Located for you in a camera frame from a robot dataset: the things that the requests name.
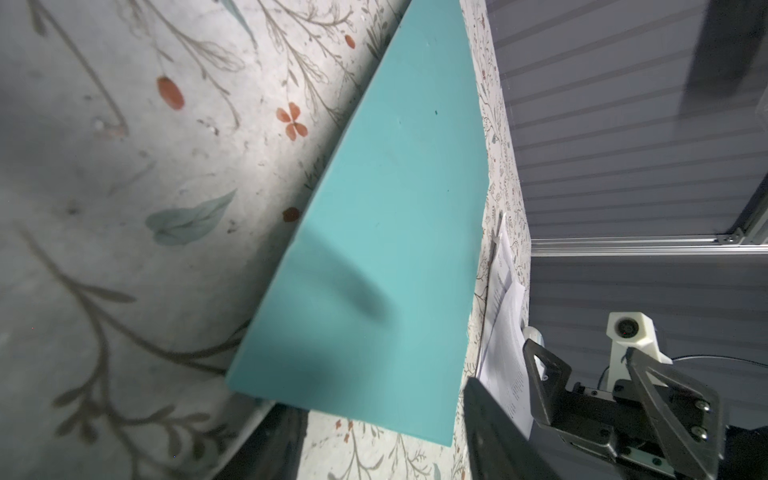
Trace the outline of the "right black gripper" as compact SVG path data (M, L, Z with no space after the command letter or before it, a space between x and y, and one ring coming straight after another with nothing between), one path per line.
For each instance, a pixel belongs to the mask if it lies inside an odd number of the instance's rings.
M611 393L579 383L567 391L569 364L531 339L523 355L534 420L621 478L767 477L767 429L725 428L719 394L673 365L629 350L637 398L626 380Z

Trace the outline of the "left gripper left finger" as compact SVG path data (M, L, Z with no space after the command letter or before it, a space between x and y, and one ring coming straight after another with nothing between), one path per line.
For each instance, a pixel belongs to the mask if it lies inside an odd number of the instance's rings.
M298 478L308 412L277 404L215 479Z

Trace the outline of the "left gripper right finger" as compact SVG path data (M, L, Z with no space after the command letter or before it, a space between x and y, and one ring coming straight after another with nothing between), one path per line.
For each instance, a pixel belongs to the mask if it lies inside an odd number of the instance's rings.
M560 479L475 377L463 389L473 479Z

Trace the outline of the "printed English text sheet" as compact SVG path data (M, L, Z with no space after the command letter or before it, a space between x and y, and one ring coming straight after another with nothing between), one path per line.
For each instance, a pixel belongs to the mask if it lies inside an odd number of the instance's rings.
M513 281L506 291L481 357L479 380L507 417L529 439L533 427L529 377L523 355L525 288Z

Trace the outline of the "teal paper folder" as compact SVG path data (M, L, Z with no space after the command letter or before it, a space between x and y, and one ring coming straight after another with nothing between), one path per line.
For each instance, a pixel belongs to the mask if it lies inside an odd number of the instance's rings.
M227 385L450 445L488 184L461 7L413 1Z

